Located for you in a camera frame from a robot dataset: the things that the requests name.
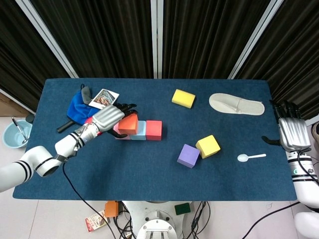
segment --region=green object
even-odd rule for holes
[[[175,212],[176,212],[176,215],[190,213],[189,203],[183,203],[183,204],[175,205]]]

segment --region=purple cube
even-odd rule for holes
[[[200,151],[197,148],[184,144],[177,162],[189,168],[195,166]]]

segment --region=white slipper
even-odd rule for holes
[[[223,93],[211,95],[209,104],[214,110],[228,114],[260,116],[265,112],[265,107],[261,102],[250,101]]]

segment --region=black curtain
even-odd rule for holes
[[[1,1],[0,88],[36,111],[47,78],[68,77],[15,1]]]
[[[165,0],[163,78],[227,78],[269,0]]]
[[[31,0],[79,77],[153,78],[149,0]]]
[[[319,113],[319,1],[285,1],[237,75],[264,79],[275,101]]]

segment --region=light blue cube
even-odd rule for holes
[[[146,140],[146,121],[139,120],[138,133],[130,134],[131,140]]]

